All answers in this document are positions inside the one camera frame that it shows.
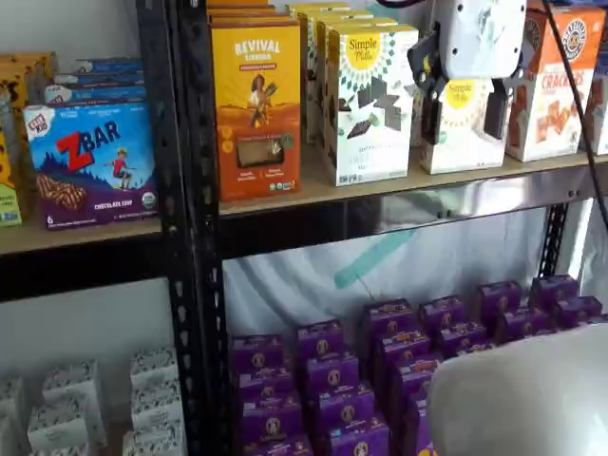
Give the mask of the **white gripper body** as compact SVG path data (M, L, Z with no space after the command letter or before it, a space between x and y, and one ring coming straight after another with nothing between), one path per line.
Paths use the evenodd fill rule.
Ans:
M438 1L439 56L449 80L499 79L519 64L526 3Z

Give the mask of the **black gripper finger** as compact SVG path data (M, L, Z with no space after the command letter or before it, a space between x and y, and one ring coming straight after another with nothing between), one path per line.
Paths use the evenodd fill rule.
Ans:
M422 136L431 145L439 141L443 93L448 77L440 57L441 25L434 24L418 43L408 50L408 61L415 84L423 94Z
M504 137L504 127L508 118L507 111L523 75L523 69L516 69L508 77L492 80L493 91L487 99L484 132L496 140L501 140Z

